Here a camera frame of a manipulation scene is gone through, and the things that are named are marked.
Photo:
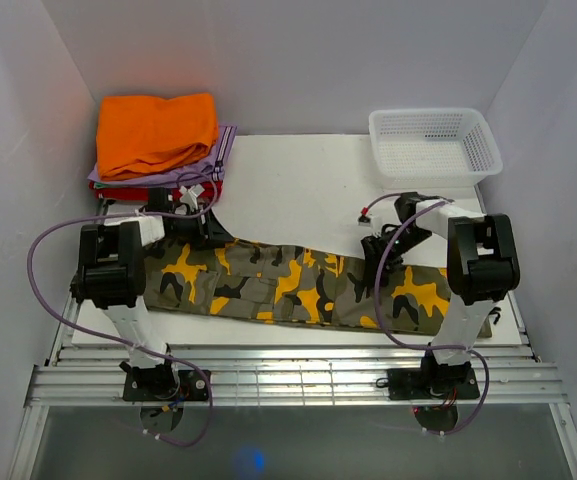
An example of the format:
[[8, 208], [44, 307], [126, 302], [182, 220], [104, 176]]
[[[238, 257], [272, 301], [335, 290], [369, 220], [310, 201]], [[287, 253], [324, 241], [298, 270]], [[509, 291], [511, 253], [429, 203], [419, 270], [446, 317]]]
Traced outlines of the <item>camouflage trousers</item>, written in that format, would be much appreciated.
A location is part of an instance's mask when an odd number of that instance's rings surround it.
[[145, 264], [148, 309], [240, 321], [434, 336], [450, 301], [445, 269], [405, 265], [381, 286], [378, 320], [359, 293], [363, 259], [294, 245], [164, 239], [146, 248]]

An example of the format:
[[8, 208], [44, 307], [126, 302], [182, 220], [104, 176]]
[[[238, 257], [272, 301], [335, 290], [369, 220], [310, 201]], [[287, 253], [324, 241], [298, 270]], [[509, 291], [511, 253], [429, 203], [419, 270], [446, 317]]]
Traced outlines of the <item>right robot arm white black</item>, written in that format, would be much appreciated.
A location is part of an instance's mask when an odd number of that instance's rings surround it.
[[403, 255], [438, 235], [447, 242], [450, 301], [439, 332], [418, 348], [424, 354], [419, 367], [389, 369], [381, 385], [392, 400], [482, 400], [489, 386], [477, 383], [473, 346], [491, 311], [520, 281], [511, 221], [441, 196], [405, 192], [392, 198], [399, 225], [373, 229], [361, 241], [368, 294], [377, 297]]

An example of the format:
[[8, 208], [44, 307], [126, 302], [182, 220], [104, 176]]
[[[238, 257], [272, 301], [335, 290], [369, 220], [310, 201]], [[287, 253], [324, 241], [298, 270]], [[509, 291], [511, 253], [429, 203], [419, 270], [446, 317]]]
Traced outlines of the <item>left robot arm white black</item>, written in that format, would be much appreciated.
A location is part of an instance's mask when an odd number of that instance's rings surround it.
[[133, 217], [84, 225], [70, 291], [79, 303], [93, 306], [111, 320], [128, 342], [129, 359], [122, 399], [138, 402], [207, 401], [208, 371], [181, 370], [169, 359], [171, 349], [155, 332], [145, 305], [145, 248], [178, 235], [192, 246], [223, 247], [233, 240], [209, 207], [198, 202], [202, 188], [182, 189], [176, 199], [169, 188], [148, 190], [146, 205]]

